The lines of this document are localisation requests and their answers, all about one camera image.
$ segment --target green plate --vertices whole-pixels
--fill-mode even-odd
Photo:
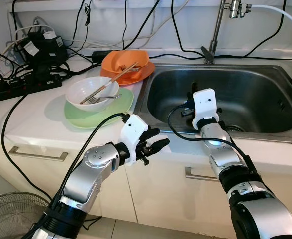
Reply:
[[[115,113],[125,113],[130,109],[134,99],[134,94],[126,88],[119,88],[118,94],[122,94],[122,96],[118,99],[115,99],[106,109],[98,113],[80,110],[66,101],[64,106],[65,117],[76,128],[96,128],[100,122],[102,122],[108,116],[111,116]],[[115,117],[109,120],[103,126],[114,123],[119,119],[120,117]]]

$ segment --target fan grille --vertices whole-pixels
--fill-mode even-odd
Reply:
[[[26,234],[43,215],[48,202],[25,192],[0,196],[0,239],[17,239]]]

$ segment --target sink drain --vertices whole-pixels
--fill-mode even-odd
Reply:
[[[226,127],[225,129],[226,131],[231,131],[231,132],[244,132],[244,129],[236,125],[230,125]]]

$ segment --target drawer handle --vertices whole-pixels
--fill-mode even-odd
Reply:
[[[21,157],[28,157],[28,158],[40,158],[40,159],[45,159],[45,160],[52,160],[52,161],[59,161],[59,162],[63,162],[68,153],[66,152],[63,152],[61,154],[61,156],[59,157],[53,157],[53,156],[45,156],[45,155],[37,155],[37,154],[31,154],[31,153],[18,153],[17,150],[19,148],[14,146],[10,152],[9,152],[9,155],[13,155],[13,156],[21,156]]]
[[[186,178],[190,178],[190,179],[219,182],[218,178],[216,178],[216,177],[209,177],[209,176],[191,174],[191,168],[190,167],[185,167],[185,175],[186,175]]]

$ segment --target faucet handle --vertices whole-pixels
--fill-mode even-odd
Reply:
[[[201,51],[204,54],[205,62],[207,64],[213,64],[214,63],[214,55],[211,54],[204,46],[201,47]]]

